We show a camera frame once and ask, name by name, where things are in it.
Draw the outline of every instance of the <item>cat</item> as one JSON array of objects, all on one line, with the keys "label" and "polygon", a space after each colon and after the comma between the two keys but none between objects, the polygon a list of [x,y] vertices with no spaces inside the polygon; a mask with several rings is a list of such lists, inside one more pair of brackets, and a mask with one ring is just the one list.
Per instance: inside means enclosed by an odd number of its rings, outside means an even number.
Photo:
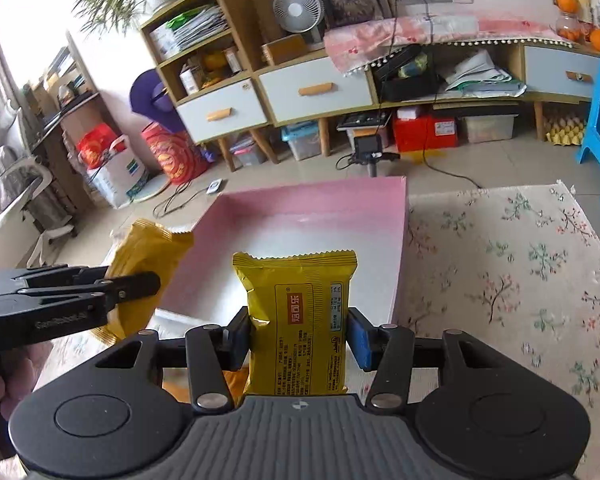
[{"label": "cat", "polygon": [[378,0],[331,0],[335,27],[353,23],[382,20],[382,9]]}]

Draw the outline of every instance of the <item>red logo label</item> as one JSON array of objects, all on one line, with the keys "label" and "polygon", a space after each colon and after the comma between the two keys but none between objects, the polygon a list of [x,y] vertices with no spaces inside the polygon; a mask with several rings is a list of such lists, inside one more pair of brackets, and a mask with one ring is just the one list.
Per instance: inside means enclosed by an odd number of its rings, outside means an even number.
[{"label": "red logo label", "polygon": [[300,292],[291,292],[286,295],[286,313],[288,315],[289,325],[302,324],[302,294]]}]

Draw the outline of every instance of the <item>white drawer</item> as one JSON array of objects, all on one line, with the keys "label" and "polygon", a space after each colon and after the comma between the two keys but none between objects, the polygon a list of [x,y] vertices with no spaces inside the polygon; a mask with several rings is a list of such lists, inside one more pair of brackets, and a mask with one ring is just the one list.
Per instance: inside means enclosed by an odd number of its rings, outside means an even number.
[{"label": "white drawer", "polygon": [[[365,73],[344,77],[328,57],[267,72],[260,82],[277,123],[373,104]],[[329,83],[331,89],[319,94],[298,93]]]},{"label": "white drawer", "polygon": [[[229,110],[223,118],[214,120],[216,112]],[[253,82],[245,79],[178,106],[178,113],[194,142],[219,137],[264,124],[262,111]]]},{"label": "white drawer", "polygon": [[552,48],[525,46],[526,84],[531,92],[591,99],[594,83],[590,80],[587,82],[570,79],[567,72],[586,74],[595,80],[599,68],[599,57]]}]

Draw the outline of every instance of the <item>pink box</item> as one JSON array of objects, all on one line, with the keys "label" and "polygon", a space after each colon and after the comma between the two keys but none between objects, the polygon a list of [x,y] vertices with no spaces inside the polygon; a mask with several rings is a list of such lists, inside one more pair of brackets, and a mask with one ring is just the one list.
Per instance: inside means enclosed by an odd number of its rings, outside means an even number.
[{"label": "pink box", "polygon": [[226,325],[247,304],[232,255],[259,258],[354,250],[349,306],[374,325],[406,301],[401,275],[408,222],[404,177],[357,178],[220,195],[193,227],[160,308]]}]

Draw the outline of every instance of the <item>wooden cabinet leg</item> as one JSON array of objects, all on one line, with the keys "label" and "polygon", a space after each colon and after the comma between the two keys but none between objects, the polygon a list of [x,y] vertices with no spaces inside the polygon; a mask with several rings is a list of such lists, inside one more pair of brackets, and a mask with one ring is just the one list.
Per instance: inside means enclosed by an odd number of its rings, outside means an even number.
[{"label": "wooden cabinet leg", "polygon": [[256,128],[252,128],[249,130],[249,133],[260,149],[269,157],[269,160],[274,164],[277,164],[279,162],[278,156],[274,153],[271,144],[269,144],[269,141],[264,137],[262,132]]},{"label": "wooden cabinet leg", "polygon": [[322,150],[322,156],[329,156],[331,155],[329,120],[326,117],[318,119],[318,129],[320,131],[320,149]]},{"label": "wooden cabinet leg", "polygon": [[233,173],[235,171],[234,156],[231,154],[231,151],[229,150],[229,145],[226,142],[226,137],[220,137],[218,139],[218,146],[220,146],[220,151],[222,152],[222,157],[224,158],[224,161],[226,162],[227,166],[229,167],[229,171],[231,171]]},{"label": "wooden cabinet leg", "polygon": [[542,101],[534,101],[534,112],[536,113],[536,136],[538,140],[544,140],[544,114],[542,113]]}]

